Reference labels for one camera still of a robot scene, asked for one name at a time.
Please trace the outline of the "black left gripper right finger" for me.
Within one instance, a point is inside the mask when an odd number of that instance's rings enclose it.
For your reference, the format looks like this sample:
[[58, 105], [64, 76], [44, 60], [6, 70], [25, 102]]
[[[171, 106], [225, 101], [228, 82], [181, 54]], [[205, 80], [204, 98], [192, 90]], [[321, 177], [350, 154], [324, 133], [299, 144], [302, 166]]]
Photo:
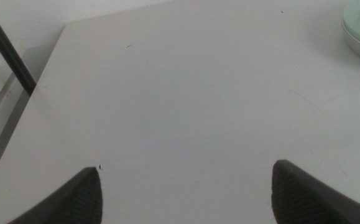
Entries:
[[360, 203], [288, 160], [272, 168], [272, 211], [280, 224], [360, 224]]

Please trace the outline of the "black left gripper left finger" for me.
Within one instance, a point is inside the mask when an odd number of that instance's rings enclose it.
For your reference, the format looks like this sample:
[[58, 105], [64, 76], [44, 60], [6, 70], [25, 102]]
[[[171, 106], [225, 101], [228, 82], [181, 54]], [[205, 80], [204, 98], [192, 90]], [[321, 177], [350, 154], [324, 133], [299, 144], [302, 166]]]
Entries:
[[12, 220], [14, 224], [100, 224], [101, 181], [95, 167], [86, 167], [36, 206]]

